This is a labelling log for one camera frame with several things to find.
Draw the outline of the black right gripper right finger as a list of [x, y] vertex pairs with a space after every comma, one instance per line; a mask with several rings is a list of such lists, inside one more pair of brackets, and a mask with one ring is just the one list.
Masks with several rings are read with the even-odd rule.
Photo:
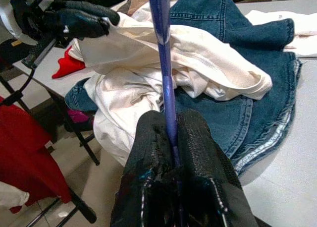
[[228, 157], [194, 110], [177, 116], [182, 161], [181, 207], [184, 227], [256, 227], [240, 181]]

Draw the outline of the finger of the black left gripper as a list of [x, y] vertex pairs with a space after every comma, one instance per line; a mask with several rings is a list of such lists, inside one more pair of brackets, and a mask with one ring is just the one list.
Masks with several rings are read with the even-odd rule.
[[98, 17], [107, 17], [112, 24], [118, 24], [120, 21], [120, 16], [116, 11], [87, 1], [59, 0], [53, 2], [53, 8], [76, 9]]
[[80, 10], [46, 12], [44, 23], [59, 37], [98, 38], [109, 34], [109, 24], [101, 17]]

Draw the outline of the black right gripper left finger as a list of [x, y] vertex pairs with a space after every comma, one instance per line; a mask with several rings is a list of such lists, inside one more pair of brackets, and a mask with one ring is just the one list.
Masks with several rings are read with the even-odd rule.
[[175, 188], [172, 157], [162, 113], [149, 111], [137, 122], [111, 213], [112, 227], [172, 227]]

